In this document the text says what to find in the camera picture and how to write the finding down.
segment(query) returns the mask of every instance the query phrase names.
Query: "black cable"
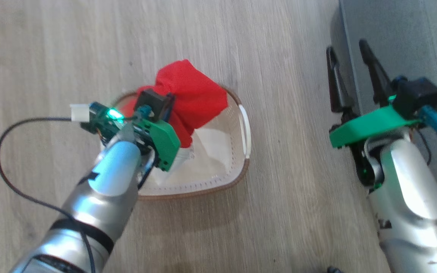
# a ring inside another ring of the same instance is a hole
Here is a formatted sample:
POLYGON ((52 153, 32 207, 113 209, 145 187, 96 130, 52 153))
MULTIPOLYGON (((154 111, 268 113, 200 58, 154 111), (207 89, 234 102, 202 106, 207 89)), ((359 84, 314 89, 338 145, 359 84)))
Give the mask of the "black cable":
POLYGON ((154 153, 154 159, 153 159, 153 164, 151 165, 151 168, 149 168, 143 175, 143 177, 141 178, 141 181, 139 181, 139 184, 137 185, 137 189, 140 190, 140 188, 144 185, 144 182, 146 182, 146 179, 148 178, 149 174, 151 173, 152 169, 154 166, 156 166, 156 164, 158 164, 158 154, 154 153))
POLYGON ((17 195, 23 197, 26 200, 29 200, 31 202, 34 202, 35 204, 39 204, 42 206, 45 206, 49 209, 53 209, 55 211, 58 211, 59 213, 63 214, 64 216, 68 217, 79 229, 80 235, 82 236, 82 240, 85 244, 85 247, 87 249, 87 252, 89 254, 89 260, 90 260, 90 271, 92 273, 96 272, 95 268, 95 262, 94 262, 94 256, 92 255, 92 250, 90 248, 89 241, 87 239, 87 236, 85 235, 82 226, 79 224, 79 222, 68 212, 64 211, 63 209, 54 206, 52 204, 48 204, 47 202, 43 202, 41 200, 38 200, 34 197, 31 197, 30 195, 24 194, 22 191, 18 190, 7 178, 5 171, 3 171, 1 167, 1 146, 3 140, 5 140, 6 136, 16 127, 22 126, 23 124, 30 123, 30 122, 38 122, 38 121, 71 121, 71 118, 57 118, 57 117, 43 117, 43 118, 31 118, 31 119, 23 119, 22 121, 16 122, 13 125, 9 126, 0 136, 0 176, 2 180, 6 183, 6 185, 14 191, 17 195))
POLYGON ((416 129, 416 131, 418 132, 419 136, 421 137, 421 140, 423 141, 423 144, 426 147, 426 151, 428 152, 428 160, 426 161, 426 164, 429 166, 429 164, 431 163, 431 158, 432 158, 431 149, 430 149, 428 142, 427 142, 425 136, 423 135, 423 133, 421 133, 421 131, 419 129, 416 129))

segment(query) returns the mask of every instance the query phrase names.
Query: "green led light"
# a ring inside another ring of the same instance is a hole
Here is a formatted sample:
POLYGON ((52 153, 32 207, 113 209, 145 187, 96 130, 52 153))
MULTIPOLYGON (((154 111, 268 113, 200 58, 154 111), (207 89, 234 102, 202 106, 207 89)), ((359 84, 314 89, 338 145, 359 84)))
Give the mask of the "green led light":
POLYGON ((116 110, 116 109, 109 109, 109 111, 107 111, 107 115, 111 119, 116 119, 118 122, 123 123, 124 116, 123 116, 123 114, 119 113, 118 110, 116 110))
POLYGON ((397 95, 391 95, 390 97, 387 98, 387 100, 389 101, 389 103, 392 103, 394 101, 394 99, 396 98, 397 95))

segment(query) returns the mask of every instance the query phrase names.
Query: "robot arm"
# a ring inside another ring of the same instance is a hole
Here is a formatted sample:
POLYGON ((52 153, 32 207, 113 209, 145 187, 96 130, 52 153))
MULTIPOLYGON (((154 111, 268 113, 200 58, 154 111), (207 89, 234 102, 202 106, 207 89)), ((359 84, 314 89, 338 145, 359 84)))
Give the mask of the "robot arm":
MULTIPOLYGON (((104 153, 62 206, 83 226, 96 272, 102 272, 124 231, 137 201, 136 176, 144 167, 141 152, 132 142, 118 141, 104 153)), ((70 219, 59 216, 40 245, 10 272, 88 273, 90 261, 77 227, 70 219)))
POLYGON ((24 254, 11 273, 90 273, 82 231, 95 270, 102 272, 128 223, 139 188, 153 167, 168 171, 180 147, 173 128, 161 119, 170 111, 169 100, 152 90, 144 91, 126 123, 122 115, 112 118, 119 115, 116 110, 97 102, 90 105, 90 121, 81 127, 99 133, 105 149, 62 206, 73 219, 60 215, 42 242, 24 254))
POLYGON ((409 127, 425 125, 437 132, 437 87, 425 78, 390 81, 367 42, 359 46, 381 108, 354 113, 328 48, 331 110, 342 113, 330 130, 331 144, 352 152, 390 270, 437 273, 437 182, 409 135, 409 127))

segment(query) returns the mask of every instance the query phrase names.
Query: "white connector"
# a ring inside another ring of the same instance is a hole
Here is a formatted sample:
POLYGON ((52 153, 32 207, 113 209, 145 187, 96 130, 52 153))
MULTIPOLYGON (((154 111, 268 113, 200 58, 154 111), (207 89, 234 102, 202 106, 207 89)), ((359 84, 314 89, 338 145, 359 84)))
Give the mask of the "white connector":
POLYGON ((78 122, 89 122, 90 112, 88 104, 71 104, 71 119, 78 122))

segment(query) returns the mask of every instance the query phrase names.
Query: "basket handle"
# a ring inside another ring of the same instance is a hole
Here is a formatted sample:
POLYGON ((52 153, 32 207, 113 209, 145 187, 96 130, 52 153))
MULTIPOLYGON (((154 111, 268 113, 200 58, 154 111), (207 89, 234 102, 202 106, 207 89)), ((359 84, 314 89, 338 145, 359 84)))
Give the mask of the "basket handle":
POLYGON ((241 111, 241 133, 242 144, 244 147, 244 155, 246 159, 250 157, 250 150, 252 149, 252 140, 250 137, 250 122, 248 120, 246 109, 239 104, 239 110, 241 111))

